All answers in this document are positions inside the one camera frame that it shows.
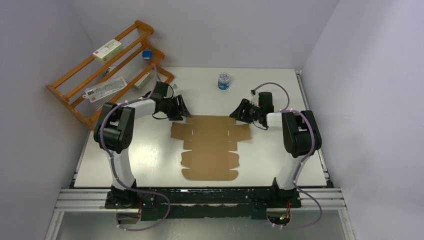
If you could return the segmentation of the small grey white box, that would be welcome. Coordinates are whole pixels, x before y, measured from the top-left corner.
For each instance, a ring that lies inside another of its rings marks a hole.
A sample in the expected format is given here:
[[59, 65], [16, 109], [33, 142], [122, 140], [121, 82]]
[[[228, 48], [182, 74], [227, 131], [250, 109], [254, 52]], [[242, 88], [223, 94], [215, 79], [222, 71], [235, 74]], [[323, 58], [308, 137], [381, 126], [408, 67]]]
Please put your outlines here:
[[151, 73], [146, 73], [143, 77], [141, 77], [134, 85], [133, 87], [136, 89], [142, 89], [146, 84], [149, 83], [151, 79]]

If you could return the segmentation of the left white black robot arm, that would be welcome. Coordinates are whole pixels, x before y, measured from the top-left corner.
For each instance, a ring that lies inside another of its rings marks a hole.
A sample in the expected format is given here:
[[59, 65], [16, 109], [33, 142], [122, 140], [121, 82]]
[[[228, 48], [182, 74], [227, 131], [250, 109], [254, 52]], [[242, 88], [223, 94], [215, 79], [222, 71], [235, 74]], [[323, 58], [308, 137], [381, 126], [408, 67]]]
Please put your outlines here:
[[111, 196], [126, 208], [134, 207], [139, 200], [128, 151], [134, 136], [135, 120], [157, 113], [165, 114], [170, 121], [181, 121], [191, 116], [183, 96], [168, 96], [169, 89], [171, 85], [157, 81], [152, 91], [138, 99], [122, 103], [106, 102], [101, 108], [93, 138], [108, 157], [113, 177]]

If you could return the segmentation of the green white carton box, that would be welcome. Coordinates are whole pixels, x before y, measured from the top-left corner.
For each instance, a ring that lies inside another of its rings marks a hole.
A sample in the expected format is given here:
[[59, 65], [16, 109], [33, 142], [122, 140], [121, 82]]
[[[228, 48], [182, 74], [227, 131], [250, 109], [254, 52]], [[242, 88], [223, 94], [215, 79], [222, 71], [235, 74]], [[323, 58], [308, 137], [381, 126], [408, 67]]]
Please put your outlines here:
[[103, 46], [98, 48], [92, 53], [92, 56], [101, 64], [105, 64], [114, 58], [124, 49], [124, 46], [121, 42], [112, 39], [109, 42], [105, 43]]

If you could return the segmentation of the aluminium frame rails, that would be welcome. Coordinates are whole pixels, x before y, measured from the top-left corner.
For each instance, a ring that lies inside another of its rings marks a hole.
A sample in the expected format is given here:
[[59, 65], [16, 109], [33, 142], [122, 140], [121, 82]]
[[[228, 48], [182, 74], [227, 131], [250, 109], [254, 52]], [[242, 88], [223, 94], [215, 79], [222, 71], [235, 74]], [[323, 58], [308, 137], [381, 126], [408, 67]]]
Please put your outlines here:
[[[346, 202], [340, 188], [334, 188], [330, 178], [327, 176], [325, 187], [306, 187], [299, 192], [301, 207], [269, 208], [267, 216], [272, 214], [288, 214], [291, 210], [317, 211], [320, 216], [324, 211], [337, 211], [340, 217], [343, 234], [347, 240], [355, 239], [350, 224]], [[141, 221], [141, 212], [135, 209], [106, 209], [105, 201], [108, 190], [105, 188], [71, 188], [63, 189], [59, 194], [55, 210], [48, 228], [46, 239], [55, 240], [58, 236], [65, 213], [115, 213], [117, 225], [124, 223], [135, 224]]]

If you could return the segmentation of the small blue cube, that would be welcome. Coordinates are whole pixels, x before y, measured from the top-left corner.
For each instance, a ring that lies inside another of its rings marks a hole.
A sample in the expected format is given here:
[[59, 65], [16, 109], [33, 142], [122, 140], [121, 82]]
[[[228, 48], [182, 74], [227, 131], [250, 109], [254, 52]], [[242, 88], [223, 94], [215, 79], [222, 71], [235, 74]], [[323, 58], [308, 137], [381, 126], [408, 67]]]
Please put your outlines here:
[[152, 58], [153, 52], [150, 49], [145, 49], [141, 52], [141, 54], [144, 60], [150, 60]]

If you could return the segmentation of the brown cardboard box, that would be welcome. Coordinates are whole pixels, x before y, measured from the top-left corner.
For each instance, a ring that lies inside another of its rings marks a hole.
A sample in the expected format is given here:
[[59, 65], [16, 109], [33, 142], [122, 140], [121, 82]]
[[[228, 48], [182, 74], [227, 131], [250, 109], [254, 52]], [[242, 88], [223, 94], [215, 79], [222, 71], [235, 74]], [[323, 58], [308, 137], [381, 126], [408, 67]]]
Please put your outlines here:
[[190, 181], [233, 181], [239, 173], [238, 143], [251, 139], [250, 126], [228, 116], [194, 115], [173, 122], [170, 137], [183, 142], [181, 173]]

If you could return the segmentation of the blue white round jar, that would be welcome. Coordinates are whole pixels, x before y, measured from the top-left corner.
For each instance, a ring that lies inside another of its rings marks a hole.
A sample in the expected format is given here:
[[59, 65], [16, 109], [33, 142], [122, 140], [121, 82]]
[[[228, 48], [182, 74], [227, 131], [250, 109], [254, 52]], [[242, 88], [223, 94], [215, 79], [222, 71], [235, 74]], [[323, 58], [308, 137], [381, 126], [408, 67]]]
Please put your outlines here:
[[218, 88], [220, 90], [227, 90], [230, 86], [230, 82], [231, 82], [231, 76], [226, 73], [226, 72], [222, 72], [218, 75]]

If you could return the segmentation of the clear plastic packet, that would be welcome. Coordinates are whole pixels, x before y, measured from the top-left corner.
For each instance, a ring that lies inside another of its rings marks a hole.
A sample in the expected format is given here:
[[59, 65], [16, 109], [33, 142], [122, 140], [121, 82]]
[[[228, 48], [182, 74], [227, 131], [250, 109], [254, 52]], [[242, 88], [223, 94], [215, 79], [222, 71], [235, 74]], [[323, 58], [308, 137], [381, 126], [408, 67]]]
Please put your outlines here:
[[127, 82], [122, 76], [108, 79], [105, 82], [86, 88], [82, 97], [93, 103], [123, 90], [126, 86]]

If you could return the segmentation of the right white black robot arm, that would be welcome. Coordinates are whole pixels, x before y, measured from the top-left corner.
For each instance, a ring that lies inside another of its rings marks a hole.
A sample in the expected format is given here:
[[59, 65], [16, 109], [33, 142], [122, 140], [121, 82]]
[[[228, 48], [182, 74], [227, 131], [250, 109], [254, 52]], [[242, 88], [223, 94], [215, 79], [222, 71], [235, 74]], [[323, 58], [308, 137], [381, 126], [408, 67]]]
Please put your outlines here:
[[322, 137], [312, 110], [275, 111], [273, 95], [269, 91], [258, 93], [258, 102], [243, 98], [230, 118], [237, 121], [262, 125], [262, 129], [276, 128], [282, 132], [285, 151], [294, 158], [291, 170], [284, 170], [275, 178], [276, 190], [270, 193], [270, 202], [282, 207], [289, 200], [289, 190], [299, 190], [297, 184], [305, 163], [322, 146]]

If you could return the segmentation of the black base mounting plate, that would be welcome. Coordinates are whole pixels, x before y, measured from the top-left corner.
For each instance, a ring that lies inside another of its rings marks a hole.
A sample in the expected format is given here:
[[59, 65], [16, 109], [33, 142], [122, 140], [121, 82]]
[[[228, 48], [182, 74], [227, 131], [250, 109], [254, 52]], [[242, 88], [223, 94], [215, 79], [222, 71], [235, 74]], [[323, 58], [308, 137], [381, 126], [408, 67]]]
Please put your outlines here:
[[137, 187], [137, 191], [112, 186], [104, 207], [109, 210], [134, 209], [141, 221], [197, 218], [238, 218], [266, 220], [268, 209], [300, 208], [296, 189], [271, 186], [236, 187]]

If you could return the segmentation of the orange wooden rack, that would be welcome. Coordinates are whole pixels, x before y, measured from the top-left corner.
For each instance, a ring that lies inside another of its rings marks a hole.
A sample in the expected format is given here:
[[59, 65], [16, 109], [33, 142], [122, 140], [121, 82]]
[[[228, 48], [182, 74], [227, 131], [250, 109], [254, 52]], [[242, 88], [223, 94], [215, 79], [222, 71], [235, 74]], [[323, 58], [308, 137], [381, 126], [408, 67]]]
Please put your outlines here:
[[[93, 131], [103, 104], [117, 102], [146, 73], [157, 71], [167, 84], [174, 80], [174, 75], [161, 66], [165, 54], [149, 42], [149, 36], [153, 33], [150, 25], [136, 20], [114, 38], [122, 43], [123, 50], [110, 61], [101, 64], [91, 54], [46, 88], [83, 126]], [[152, 58], [143, 59], [143, 50], [152, 50]], [[119, 92], [95, 102], [83, 98], [85, 89], [119, 77], [123, 77], [127, 83]]]

